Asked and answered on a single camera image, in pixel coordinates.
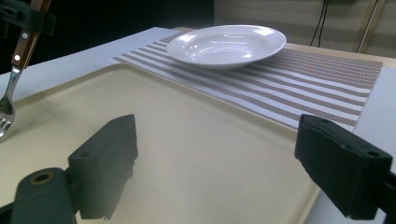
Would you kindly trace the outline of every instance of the placemat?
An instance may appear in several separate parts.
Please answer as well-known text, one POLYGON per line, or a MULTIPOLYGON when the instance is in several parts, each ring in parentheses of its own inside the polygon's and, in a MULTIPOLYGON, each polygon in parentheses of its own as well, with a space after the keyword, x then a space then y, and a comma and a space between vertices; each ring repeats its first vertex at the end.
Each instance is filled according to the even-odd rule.
POLYGON ((352 131, 382 63, 282 49, 248 66, 213 71, 180 63, 166 53, 172 35, 114 57, 268 119, 298 128, 302 114, 330 119, 352 131))

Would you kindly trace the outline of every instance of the fork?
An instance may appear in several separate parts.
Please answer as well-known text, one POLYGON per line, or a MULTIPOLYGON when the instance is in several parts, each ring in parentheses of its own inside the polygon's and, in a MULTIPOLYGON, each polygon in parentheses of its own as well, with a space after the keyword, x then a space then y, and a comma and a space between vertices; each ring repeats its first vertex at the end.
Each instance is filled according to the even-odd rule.
POLYGON ((15 109, 12 104, 12 94, 20 79, 22 70, 12 66, 11 75, 7 86, 6 93, 0 100, 0 138, 4 136, 15 119, 15 109))
MULTIPOLYGON (((31 9, 46 13, 50 7, 51 0, 32 0, 30 3, 31 9)), ((11 64, 11 75, 7 85, 6 92, 0 100, 0 140, 4 137, 11 124, 15 119, 15 106, 12 103, 12 95, 18 80, 21 77, 22 71, 29 63, 37 42, 39 33, 21 31, 17 47, 15 48, 11 64)))

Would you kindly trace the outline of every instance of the cable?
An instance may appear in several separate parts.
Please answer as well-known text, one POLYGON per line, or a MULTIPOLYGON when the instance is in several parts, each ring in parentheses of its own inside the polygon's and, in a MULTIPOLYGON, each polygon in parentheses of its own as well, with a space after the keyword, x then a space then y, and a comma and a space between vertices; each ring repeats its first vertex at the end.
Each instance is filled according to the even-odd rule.
POLYGON ((320 33, 319 33, 319 38, 318 38, 318 48, 320 48, 321 33, 323 31, 324 22, 326 21, 327 7, 329 6, 329 1, 330 0, 326 1, 326 8, 324 9, 323 21, 322 21, 322 25, 320 27, 320 33))
POLYGON ((322 6, 322 10, 321 10, 321 12, 320 12, 320 18, 319 18, 319 21, 318 21, 318 25, 317 25, 317 28, 315 29, 314 36, 312 36, 312 40, 311 40, 311 43, 309 44, 309 46, 312 46, 312 44, 314 43, 315 36, 317 35, 318 28, 319 28, 319 26, 320 26, 320 22, 321 22, 321 20, 322 20, 323 14, 326 14, 327 6, 328 6, 328 5, 329 5, 329 0, 324 0, 323 6, 322 6))

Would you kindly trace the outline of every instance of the plate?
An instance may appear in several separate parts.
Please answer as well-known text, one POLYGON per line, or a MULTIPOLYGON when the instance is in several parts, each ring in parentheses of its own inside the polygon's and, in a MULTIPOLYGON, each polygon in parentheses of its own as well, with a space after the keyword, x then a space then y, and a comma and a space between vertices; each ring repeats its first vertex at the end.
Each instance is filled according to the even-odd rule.
POLYGON ((210 69, 233 69, 282 50, 286 37, 277 30, 253 25, 216 26, 173 39, 168 54, 177 61, 210 69))

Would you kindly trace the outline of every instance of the black plastic part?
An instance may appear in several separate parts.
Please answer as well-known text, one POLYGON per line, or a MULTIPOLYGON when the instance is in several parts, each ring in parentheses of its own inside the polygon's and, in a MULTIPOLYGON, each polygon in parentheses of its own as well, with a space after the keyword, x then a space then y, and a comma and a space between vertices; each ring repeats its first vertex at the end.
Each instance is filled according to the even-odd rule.
POLYGON ((26 176, 18 185, 12 224, 76 223, 64 171, 49 168, 26 176))
POLYGON ((84 219, 111 218, 137 158, 134 115, 111 120, 68 158, 84 219))
POLYGON ((3 207, 0 207, 0 224, 11 223, 11 214, 13 208, 14 203, 9 203, 3 207))
POLYGON ((373 219, 392 157, 326 119, 302 115, 295 157, 344 216, 373 219))
POLYGON ((387 214, 385 223, 396 223, 396 174, 389 173, 379 191, 378 206, 387 214))
MULTIPOLYGON (((55 25, 55 17, 30 8, 30 6, 19 0, 0 0, 0 19, 17 25, 25 31, 44 33, 52 35, 55 25)), ((2 25, 1 33, 7 36, 2 25)))
POLYGON ((79 200, 77 200, 78 197, 77 182, 74 181, 70 175, 70 167, 67 167, 67 169, 64 170, 64 175, 66 176, 67 185, 69 186, 69 193, 70 193, 73 213, 75 214, 78 212, 79 209, 79 204, 78 204, 79 200))

